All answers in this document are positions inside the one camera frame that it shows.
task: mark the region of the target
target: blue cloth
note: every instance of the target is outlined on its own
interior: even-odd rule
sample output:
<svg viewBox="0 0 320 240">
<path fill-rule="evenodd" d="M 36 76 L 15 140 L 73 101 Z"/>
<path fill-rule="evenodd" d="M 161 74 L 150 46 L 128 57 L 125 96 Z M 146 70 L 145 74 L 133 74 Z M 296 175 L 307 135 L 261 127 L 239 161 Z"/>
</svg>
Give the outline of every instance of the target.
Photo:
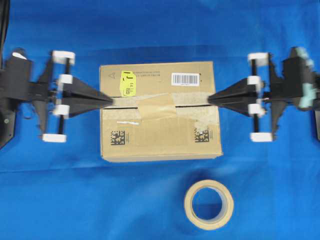
<svg viewBox="0 0 320 240">
<path fill-rule="evenodd" d="M 100 65 L 214 61 L 220 91 L 249 75 L 251 52 L 273 53 L 280 72 L 290 47 L 305 47 L 320 71 L 319 24 L 318 0 L 12 0 L 4 57 L 26 49 L 36 79 L 50 50 L 73 51 L 72 74 L 95 88 Z M 278 139 L 252 143 L 252 121 L 220 109 L 224 156 L 123 164 L 100 157 L 98 111 L 67 121 L 66 144 L 41 142 L 37 118 L 23 112 L 0 151 L 1 240 L 320 236 L 320 142 L 311 112 L 288 107 Z M 265 131 L 269 123 L 265 117 Z M 54 132 L 57 120 L 49 125 Z M 187 189 L 203 179 L 223 183 L 234 198 L 233 216 L 218 230 L 200 230 L 184 213 Z"/>
</svg>

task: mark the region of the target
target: robotic arm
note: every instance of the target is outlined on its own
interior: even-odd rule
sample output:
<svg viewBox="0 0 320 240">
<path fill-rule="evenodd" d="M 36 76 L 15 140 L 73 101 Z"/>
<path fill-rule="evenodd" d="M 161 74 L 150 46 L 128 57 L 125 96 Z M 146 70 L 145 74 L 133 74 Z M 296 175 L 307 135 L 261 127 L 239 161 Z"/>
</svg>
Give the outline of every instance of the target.
<svg viewBox="0 0 320 240">
<path fill-rule="evenodd" d="M 56 81 L 57 88 L 51 89 L 55 64 L 64 64 L 65 70 Z M 0 148 L 14 136 L 16 112 L 21 103 L 34 106 L 42 140 L 57 143 L 67 139 L 64 134 L 66 119 L 112 105 L 111 98 L 71 75 L 74 64 L 73 52 L 53 51 L 37 82 L 31 82 L 33 62 L 26 58 L 22 49 L 12 53 L 0 74 Z M 53 114 L 59 118 L 56 133 L 47 133 L 49 104 L 54 105 Z"/>
<path fill-rule="evenodd" d="M 234 85 L 211 95 L 208 102 L 221 108 L 241 113 L 253 119 L 253 142 L 272 142 L 276 139 L 278 120 L 288 105 L 300 111 L 320 110 L 317 96 L 320 78 L 313 71 L 313 61 L 304 48 L 293 47 L 290 55 L 282 62 L 283 77 L 275 71 L 270 53 L 258 52 L 248 55 L 251 75 Z M 258 76 L 258 67 L 268 66 L 270 91 L 264 91 L 265 83 Z M 265 106 L 271 108 L 271 132 L 260 132 L 259 118 L 266 114 Z M 320 118 L 317 129 L 320 131 Z"/>
</svg>

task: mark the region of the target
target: white roller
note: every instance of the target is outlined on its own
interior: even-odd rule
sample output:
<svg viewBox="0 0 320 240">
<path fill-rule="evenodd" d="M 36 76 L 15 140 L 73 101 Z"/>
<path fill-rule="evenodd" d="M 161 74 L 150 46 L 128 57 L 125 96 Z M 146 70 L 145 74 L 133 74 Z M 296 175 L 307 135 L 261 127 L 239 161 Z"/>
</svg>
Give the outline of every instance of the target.
<svg viewBox="0 0 320 240">
<path fill-rule="evenodd" d="M 248 112 L 251 117 L 254 114 L 258 114 L 258 117 L 261 118 L 263 115 L 266 114 L 266 110 L 262 107 L 261 102 L 261 99 L 258 98 L 256 100 L 256 103 L 248 104 Z"/>
<path fill-rule="evenodd" d="M 250 134 L 252 142 L 272 142 L 273 137 L 271 132 L 252 132 Z"/>
<path fill-rule="evenodd" d="M 199 218 L 193 209 L 193 199 L 201 189 L 210 188 L 215 190 L 222 201 L 220 213 L 209 220 Z M 234 200 L 229 190 L 221 183 L 214 180 L 202 180 L 192 185 L 184 197 L 184 210 L 187 218 L 198 228 L 215 230 L 224 226 L 231 218 L 234 211 Z"/>
<path fill-rule="evenodd" d="M 248 61 L 255 60 L 257 67 L 267 66 L 269 64 L 269 54 L 267 52 L 255 52 L 248 54 Z"/>
<path fill-rule="evenodd" d="M 58 91 L 62 91 L 64 89 L 64 84 L 72 84 L 73 83 L 73 76 L 70 74 L 60 74 L 57 85 Z"/>
<path fill-rule="evenodd" d="M 76 54 L 72 51 L 52 51 L 52 59 L 56 64 L 66 64 L 67 59 L 70 59 L 70 64 L 75 65 Z"/>
<path fill-rule="evenodd" d="M 67 135 L 45 133 L 42 135 L 42 140 L 49 143 L 65 143 L 67 141 Z"/>
<path fill-rule="evenodd" d="M 264 83 L 261 81 L 261 77 L 259 76 L 248 76 L 247 77 L 248 85 L 255 85 L 255 89 L 258 93 L 260 93 L 261 89 L 264 86 Z"/>
<path fill-rule="evenodd" d="M 64 118 L 69 118 L 69 110 L 70 106 L 69 105 L 64 105 L 64 104 L 57 104 L 55 105 L 55 108 L 53 110 L 53 115 L 63 115 Z"/>
</svg>

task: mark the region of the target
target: roll of masking tape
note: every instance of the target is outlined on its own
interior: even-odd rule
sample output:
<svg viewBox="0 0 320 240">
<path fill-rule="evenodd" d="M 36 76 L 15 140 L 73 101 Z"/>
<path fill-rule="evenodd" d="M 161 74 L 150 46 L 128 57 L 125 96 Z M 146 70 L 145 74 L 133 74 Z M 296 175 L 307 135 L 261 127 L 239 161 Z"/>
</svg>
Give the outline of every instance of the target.
<svg viewBox="0 0 320 240">
<path fill-rule="evenodd" d="M 210 188 L 215 190 L 222 202 L 221 211 L 212 219 L 199 218 L 193 209 L 193 200 L 201 189 Z M 204 230 L 215 230 L 225 225 L 231 218 L 234 211 L 234 200 L 229 190 L 221 183 L 214 180 L 202 180 L 192 185 L 184 197 L 184 210 L 187 218 L 198 228 Z"/>
</svg>

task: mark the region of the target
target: white sticker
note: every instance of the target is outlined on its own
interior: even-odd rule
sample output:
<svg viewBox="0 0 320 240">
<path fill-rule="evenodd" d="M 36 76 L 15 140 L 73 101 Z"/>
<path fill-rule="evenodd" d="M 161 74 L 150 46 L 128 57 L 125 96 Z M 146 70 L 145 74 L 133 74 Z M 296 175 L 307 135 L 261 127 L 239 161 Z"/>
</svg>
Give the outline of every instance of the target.
<svg viewBox="0 0 320 240">
<path fill-rule="evenodd" d="M 197 87 L 200 84 L 199 73 L 181 73 L 173 72 L 171 74 L 171 85 L 172 86 L 190 86 Z"/>
</svg>

